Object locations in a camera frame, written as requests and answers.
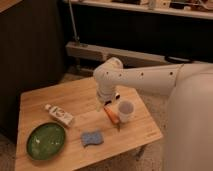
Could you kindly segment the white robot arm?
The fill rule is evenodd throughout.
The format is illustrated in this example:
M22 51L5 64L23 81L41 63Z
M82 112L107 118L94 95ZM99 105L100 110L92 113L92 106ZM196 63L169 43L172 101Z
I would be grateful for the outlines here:
M126 86L168 98L163 171L213 171L213 63L125 69L112 57L93 72L97 98Z

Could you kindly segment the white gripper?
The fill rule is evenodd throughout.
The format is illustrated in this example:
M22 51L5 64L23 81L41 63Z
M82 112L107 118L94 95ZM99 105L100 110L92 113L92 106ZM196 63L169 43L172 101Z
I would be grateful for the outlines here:
M98 102L96 105L96 111L100 112L103 107L103 104L106 104L109 101L114 101L116 99L116 89L115 88L97 88L97 99Z

